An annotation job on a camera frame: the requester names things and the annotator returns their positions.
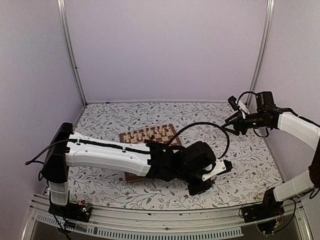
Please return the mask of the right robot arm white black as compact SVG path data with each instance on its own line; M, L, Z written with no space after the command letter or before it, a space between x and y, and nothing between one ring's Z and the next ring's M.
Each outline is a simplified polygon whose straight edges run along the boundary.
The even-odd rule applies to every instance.
M242 208L246 222L271 218L284 213L283 202L309 194L313 199L320 191L320 126L295 113L291 108L278 107L270 91L255 93L256 112L249 113L239 98L231 96L228 103L235 113L222 126L236 136L244 135L249 129L276 129L287 133L309 146L314 156L308 169L292 179L268 189L259 204Z

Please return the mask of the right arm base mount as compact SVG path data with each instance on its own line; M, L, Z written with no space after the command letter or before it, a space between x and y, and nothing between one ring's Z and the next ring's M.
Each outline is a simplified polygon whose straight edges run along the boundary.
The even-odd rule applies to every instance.
M263 200L259 203L246 203L238 211L240 218L245 223L262 221L257 224L257 229L264 235L276 232L284 218L283 201Z

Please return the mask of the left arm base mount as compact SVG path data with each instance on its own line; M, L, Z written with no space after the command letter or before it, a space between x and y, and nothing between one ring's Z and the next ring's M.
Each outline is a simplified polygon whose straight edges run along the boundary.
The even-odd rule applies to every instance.
M85 202L84 200L78 203L68 202L66 206L50 203L48 212L68 220L88 223L91 218L92 207L93 205L91 203Z

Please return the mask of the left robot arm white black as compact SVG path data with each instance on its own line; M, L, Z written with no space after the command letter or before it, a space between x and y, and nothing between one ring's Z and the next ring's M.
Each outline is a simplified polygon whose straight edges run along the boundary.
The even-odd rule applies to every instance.
M49 187L52 214L75 219L91 211L70 202L68 173L70 167L95 167L131 173L140 177L169 182L180 179L188 184L190 194L201 194L211 187L217 159L211 147L198 141L188 147L171 146L146 140L145 143L115 143L90 138L63 123L51 143L25 165L42 163L41 175Z

